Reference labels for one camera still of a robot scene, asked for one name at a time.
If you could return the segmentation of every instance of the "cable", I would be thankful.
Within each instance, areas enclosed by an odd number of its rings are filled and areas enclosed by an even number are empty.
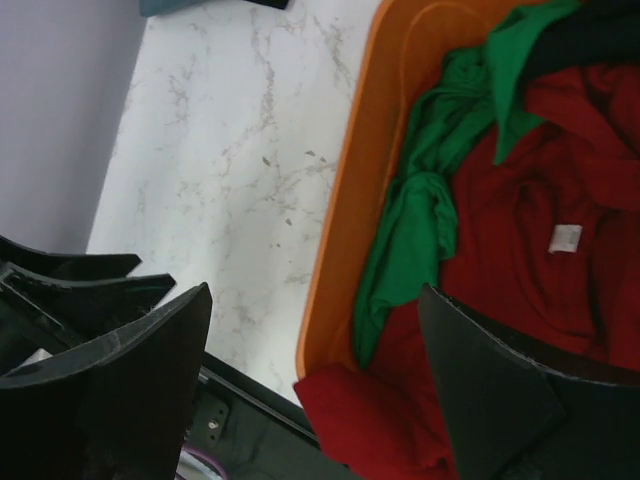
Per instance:
[[[210,480],[229,480],[229,475],[220,462],[202,450],[185,445],[182,447],[180,460],[206,475]]]

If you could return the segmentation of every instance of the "marble surface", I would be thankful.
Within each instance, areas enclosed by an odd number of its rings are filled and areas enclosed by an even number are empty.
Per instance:
[[[297,402],[295,349],[380,0],[149,20],[89,251],[214,297],[206,350]]]

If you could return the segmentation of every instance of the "black cloth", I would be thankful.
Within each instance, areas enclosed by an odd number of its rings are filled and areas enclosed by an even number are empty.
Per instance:
[[[588,0],[536,41],[521,80],[572,66],[640,61],[640,0]]]

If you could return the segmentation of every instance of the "gray wall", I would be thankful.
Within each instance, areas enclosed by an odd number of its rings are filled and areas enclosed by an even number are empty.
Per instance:
[[[0,235],[84,252],[133,73],[137,0],[0,0]]]

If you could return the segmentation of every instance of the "clothing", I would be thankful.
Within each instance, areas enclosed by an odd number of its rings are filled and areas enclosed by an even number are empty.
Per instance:
[[[391,309],[438,285],[439,262],[453,256],[458,228],[448,182],[494,122],[496,163],[542,120],[515,95],[537,35],[575,11],[578,0],[516,8],[486,45],[452,52],[438,85],[413,108],[396,177],[356,296],[353,347],[366,367]]]
[[[640,2],[588,0],[538,37],[522,79],[528,82],[571,66],[640,61]]]
[[[620,303],[616,285],[624,280],[615,281],[634,257],[609,262],[621,247],[635,254],[640,230],[607,227],[618,216],[631,216],[619,220],[625,225],[638,222],[640,130],[633,118],[640,112],[640,68],[576,67],[547,75],[529,86],[526,105],[549,122],[501,168],[491,162],[494,129],[454,178],[459,243],[442,266],[441,288],[544,342],[609,361],[640,343],[640,310],[630,291]],[[549,253],[557,225],[582,227],[575,253]],[[601,236],[609,228],[615,233]],[[626,285],[637,285],[637,275],[640,269],[633,269]],[[592,315],[593,290],[601,322]],[[620,330],[624,335],[611,335]],[[612,363],[640,367],[638,355]]]
[[[367,373],[332,365],[294,388],[324,453],[357,475],[455,478],[417,302],[392,311]]]

